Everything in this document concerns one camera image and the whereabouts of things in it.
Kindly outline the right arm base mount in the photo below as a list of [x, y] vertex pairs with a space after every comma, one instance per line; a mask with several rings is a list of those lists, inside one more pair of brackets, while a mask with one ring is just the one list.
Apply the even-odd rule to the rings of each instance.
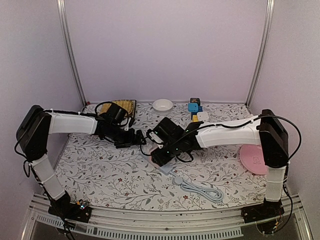
[[241, 209], [241, 216], [246, 224], [261, 221], [256, 227], [263, 235], [275, 233], [284, 213], [281, 200], [273, 202], [264, 199], [263, 203], [246, 206]]

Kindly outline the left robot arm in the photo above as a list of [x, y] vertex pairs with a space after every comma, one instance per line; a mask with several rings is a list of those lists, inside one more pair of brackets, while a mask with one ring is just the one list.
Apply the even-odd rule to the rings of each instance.
[[55, 174], [53, 161], [72, 134], [97, 136], [112, 143], [117, 149], [146, 144], [140, 130], [131, 128], [131, 118], [126, 109], [111, 102], [108, 110], [98, 113], [44, 109], [33, 105], [16, 131], [14, 151], [24, 158], [22, 164], [26, 177], [34, 176], [50, 201], [49, 212], [61, 218], [80, 214], [89, 215], [90, 207], [81, 201], [73, 203]]

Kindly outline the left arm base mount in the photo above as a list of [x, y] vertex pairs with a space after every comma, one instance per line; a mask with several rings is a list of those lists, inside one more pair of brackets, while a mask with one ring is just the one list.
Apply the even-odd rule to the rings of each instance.
[[68, 199], [59, 199], [50, 202], [48, 213], [60, 217], [62, 220], [88, 223], [91, 218], [92, 210], [93, 209], [90, 206], [83, 203], [77, 204], [70, 202]]

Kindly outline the white travel adapter plug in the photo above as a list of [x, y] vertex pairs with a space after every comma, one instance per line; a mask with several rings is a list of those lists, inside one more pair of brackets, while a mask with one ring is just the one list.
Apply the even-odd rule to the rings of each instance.
[[208, 122], [210, 119], [209, 114], [206, 111], [200, 111], [196, 115], [199, 122]]

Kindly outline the light blue adapter plug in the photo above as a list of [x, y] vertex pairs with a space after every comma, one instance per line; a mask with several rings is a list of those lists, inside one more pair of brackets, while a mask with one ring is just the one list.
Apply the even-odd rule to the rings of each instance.
[[196, 102], [189, 102], [187, 109], [190, 113], [197, 113], [199, 111], [199, 105]]

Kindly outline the pink cube socket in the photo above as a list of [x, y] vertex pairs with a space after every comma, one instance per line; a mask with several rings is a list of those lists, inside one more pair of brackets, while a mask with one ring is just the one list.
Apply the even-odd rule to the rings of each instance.
[[151, 161], [155, 164], [155, 166], [156, 166], [157, 168], [163, 166], [162, 160], [159, 159], [157, 156], [152, 156], [152, 157], [151, 157]]

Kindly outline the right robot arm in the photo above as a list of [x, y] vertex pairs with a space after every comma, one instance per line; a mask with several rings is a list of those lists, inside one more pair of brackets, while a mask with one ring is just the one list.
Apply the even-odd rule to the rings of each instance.
[[261, 146], [267, 167], [266, 192], [263, 203], [241, 210], [242, 216], [269, 218], [282, 215], [281, 202], [284, 181], [289, 165], [288, 133], [280, 123], [280, 117], [269, 109], [260, 115], [227, 122], [191, 122], [186, 129], [164, 117], [147, 137], [157, 146], [150, 151], [151, 161], [159, 167], [180, 154], [221, 145]]

